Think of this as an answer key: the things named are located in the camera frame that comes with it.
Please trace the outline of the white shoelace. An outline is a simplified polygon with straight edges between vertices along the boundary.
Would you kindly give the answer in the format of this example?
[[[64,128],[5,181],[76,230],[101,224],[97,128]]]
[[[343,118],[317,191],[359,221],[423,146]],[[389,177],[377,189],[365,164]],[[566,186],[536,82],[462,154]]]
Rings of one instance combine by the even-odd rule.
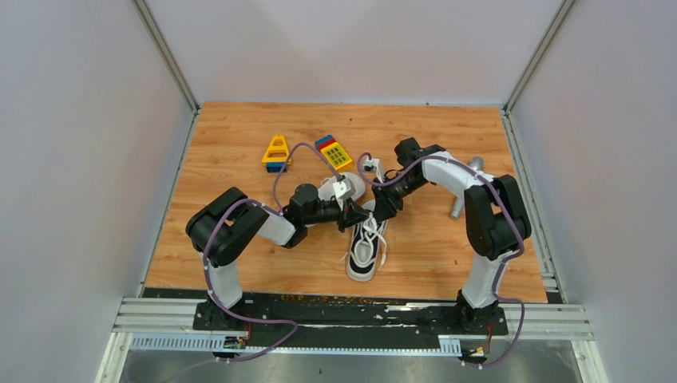
[[[342,259],[348,259],[354,270],[381,268],[387,260],[385,231],[387,221],[379,222],[372,213],[362,223],[353,226],[350,247]]]

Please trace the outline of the black white sneaker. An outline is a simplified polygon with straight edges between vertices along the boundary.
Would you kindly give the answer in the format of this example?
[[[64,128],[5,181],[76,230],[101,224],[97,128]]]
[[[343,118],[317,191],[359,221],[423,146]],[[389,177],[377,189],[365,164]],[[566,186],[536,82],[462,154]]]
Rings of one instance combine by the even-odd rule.
[[[388,221],[379,222],[374,217],[376,202],[365,202],[362,208],[369,217],[352,227],[350,248],[343,256],[346,261],[347,275],[358,282],[370,281],[386,262],[387,241],[385,233]]]

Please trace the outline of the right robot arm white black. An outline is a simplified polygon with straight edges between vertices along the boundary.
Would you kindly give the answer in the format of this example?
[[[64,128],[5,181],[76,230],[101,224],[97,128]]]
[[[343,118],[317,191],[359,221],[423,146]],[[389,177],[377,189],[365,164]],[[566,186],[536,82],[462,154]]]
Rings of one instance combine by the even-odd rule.
[[[382,222],[402,211],[406,196],[435,184],[463,200],[465,229],[473,249],[469,277],[457,295],[456,322],[466,333],[485,326],[498,308],[507,263],[525,251],[531,223],[517,181],[491,176],[454,158],[439,145],[421,147],[414,138],[394,149],[403,167],[394,178],[373,178],[374,217]]]

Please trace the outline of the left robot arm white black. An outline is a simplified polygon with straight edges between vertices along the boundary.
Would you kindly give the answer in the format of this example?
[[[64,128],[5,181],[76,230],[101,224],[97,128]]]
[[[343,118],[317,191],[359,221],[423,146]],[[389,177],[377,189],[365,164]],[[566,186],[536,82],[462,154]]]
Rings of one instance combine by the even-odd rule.
[[[213,317],[223,328],[243,323],[237,259],[255,237],[293,248],[307,237],[310,225],[336,223],[343,232],[367,220],[367,209],[352,199],[351,184],[338,181],[330,190],[334,195],[321,199],[316,186],[301,184],[288,205],[274,211],[233,187],[188,221],[185,232],[204,264],[208,296],[216,304]]]

